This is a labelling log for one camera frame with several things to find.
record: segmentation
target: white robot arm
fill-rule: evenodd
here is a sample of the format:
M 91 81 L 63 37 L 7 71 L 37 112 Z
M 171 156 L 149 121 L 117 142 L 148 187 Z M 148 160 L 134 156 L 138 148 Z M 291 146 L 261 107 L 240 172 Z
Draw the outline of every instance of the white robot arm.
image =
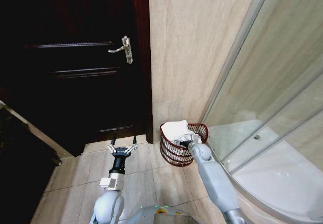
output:
M 192 135 L 192 141 L 184 145 L 198 164 L 198 171 L 211 201 L 220 209 L 227 223 L 252 223 L 241 211 L 236 190 L 223 168 L 214 160 L 210 148 L 198 143 L 198 137 L 197 134 Z
M 90 224 L 118 224 L 123 211 L 125 199 L 121 192 L 124 185 L 125 161 L 137 149 L 137 140 L 134 136 L 132 146 L 115 148 L 116 137 L 115 135 L 109 145 L 110 152 L 115 157 L 113 167 L 109 171 L 109 177 L 101 178 L 99 184 L 107 192 L 96 200 Z
M 198 143 L 198 138 L 197 134 L 193 134 L 191 141 L 180 142 L 180 144 L 186 146 L 196 160 L 211 201 L 221 210 L 228 224 L 252 224 L 253 222 L 239 208 L 237 193 L 226 173 L 212 157 L 209 147 Z M 124 198 L 121 196 L 121 191 L 124 185 L 125 160 L 137 149 L 137 144 L 136 137 L 134 137 L 132 146 L 114 148 L 115 141 L 116 138 L 109 146 L 115 157 L 113 168 L 109 171 L 109 177 L 102 178 L 100 181 L 100 186 L 104 187 L 107 192 L 97 199 L 90 224 L 117 224 L 123 211 Z M 154 212 L 153 207 L 141 209 L 129 222 L 153 223 Z

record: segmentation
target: white towel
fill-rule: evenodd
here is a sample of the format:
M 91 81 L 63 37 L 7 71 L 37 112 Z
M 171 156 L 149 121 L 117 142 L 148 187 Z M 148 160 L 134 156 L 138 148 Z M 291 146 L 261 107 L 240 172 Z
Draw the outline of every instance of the white towel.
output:
M 191 140 L 190 135 L 194 134 L 194 132 L 188 129 L 186 120 L 180 122 L 166 122 L 161 126 L 161 129 L 167 140 L 172 143 L 175 143 L 175 140 Z

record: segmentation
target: wall tile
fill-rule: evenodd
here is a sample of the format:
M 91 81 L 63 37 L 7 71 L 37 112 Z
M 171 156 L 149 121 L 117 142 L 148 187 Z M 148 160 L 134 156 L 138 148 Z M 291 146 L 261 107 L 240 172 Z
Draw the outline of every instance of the wall tile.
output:
M 251 0 L 149 0 L 154 140 L 198 122 Z

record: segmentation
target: beige tile floor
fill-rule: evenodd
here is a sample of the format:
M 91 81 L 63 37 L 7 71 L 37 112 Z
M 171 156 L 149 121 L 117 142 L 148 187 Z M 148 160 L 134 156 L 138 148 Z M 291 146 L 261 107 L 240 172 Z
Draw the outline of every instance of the beige tile floor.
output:
M 206 223 L 225 223 L 207 195 L 195 162 L 174 167 L 161 156 L 158 142 L 148 144 L 143 135 L 137 137 L 137 143 L 137 151 L 126 161 L 122 191 L 125 207 L 120 224 L 140 208 L 155 204 L 176 206 L 199 215 Z M 94 203 L 103 193 L 99 180 L 109 174 L 114 160 L 107 144 L 108 141 L 88 144 L 81 156 L 63 159 L 53 172 L 32 224 L 89 223 Z M 116 146 L 131 144 L 132 138 L 116 142 Z

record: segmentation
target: door handle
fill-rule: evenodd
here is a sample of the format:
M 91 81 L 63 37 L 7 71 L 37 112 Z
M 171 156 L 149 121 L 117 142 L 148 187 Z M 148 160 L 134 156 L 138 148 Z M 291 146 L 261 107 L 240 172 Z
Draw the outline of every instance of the door handle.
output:
M 108 50 L 108 52 L 110 53 L 116 53 L 116 52 L 119 52 L 121 50 L 124 50 L 125 53 L 126 53 L 126 59 L 127 59 L 127 63 L 129 64 L 132 64 L 132 53 L 131 53 L 131 45 L 130 45 L 130 38 L 128 38 L 127 36 L 124 36 L 122 38 L 122 44 L 123 46 L 118 48 L 118 49 L 115 49 L 115 50 Z

